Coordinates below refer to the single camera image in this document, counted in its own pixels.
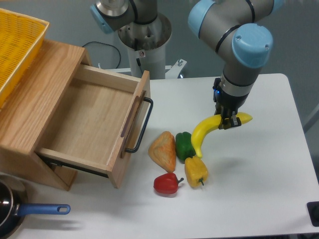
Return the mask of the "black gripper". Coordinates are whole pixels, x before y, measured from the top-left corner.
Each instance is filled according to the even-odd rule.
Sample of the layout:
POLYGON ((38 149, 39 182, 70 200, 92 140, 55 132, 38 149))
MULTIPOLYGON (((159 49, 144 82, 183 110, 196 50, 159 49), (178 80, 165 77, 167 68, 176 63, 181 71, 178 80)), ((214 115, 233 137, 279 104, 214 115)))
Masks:
POLYGON ((221 115, 218 129, 227 130, 241 126, 241 120, 236 114, 245 103, 251 89, 251 84, 239 86, 231 83, 225 77, 215 78, 213 84, 214 115, 221 115))

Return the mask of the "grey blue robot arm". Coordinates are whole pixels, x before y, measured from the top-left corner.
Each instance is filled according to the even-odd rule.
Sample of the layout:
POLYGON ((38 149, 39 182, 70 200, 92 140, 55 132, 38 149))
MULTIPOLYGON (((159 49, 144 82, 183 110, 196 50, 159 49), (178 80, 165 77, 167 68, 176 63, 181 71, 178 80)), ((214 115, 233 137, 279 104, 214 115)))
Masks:
MULTIPOLYGON (((220 129, 240 126, 238 109, 246 101, 273 47, 270 31, 257 24, 283 5, 281 0, 201 0, 190 11, 188 26, 224 60, 214 81, 215 112, 220 129)), ((161 55, 169 41, 170 21, 155 0, 99 0, 90 7, 100 29, 117 32, 127 47, 133 76, 150 71, 153 79, 165 75, 161 55)))

